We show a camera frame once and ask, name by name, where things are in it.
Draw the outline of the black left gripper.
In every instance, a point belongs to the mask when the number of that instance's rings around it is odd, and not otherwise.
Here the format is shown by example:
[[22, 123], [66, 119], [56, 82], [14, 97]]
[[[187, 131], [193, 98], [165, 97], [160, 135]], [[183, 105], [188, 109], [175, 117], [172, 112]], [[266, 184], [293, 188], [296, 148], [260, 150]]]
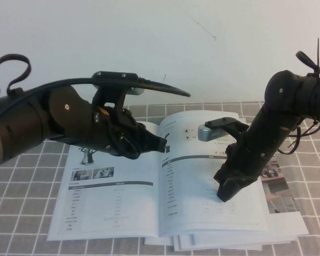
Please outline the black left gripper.
[[96, 151], [135, 160], [151, 151], [165, 153], [166, 143], [125, 108], [93, 107], [92, 149]]

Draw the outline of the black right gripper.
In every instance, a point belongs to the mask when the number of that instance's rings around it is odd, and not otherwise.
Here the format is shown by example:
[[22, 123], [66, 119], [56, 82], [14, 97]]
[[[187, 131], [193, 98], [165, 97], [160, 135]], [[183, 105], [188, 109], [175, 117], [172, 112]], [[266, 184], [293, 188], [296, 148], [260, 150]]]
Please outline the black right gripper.
[[271, 152], [267, 150], [246, 149], [238, 143], [229, 145], [226, 154], [226, 161], [214, 175], [214, 180], [219, 184], [217, 196], [222, 202], [227, 202], [242, 189], [255, 183], [271, 159]]

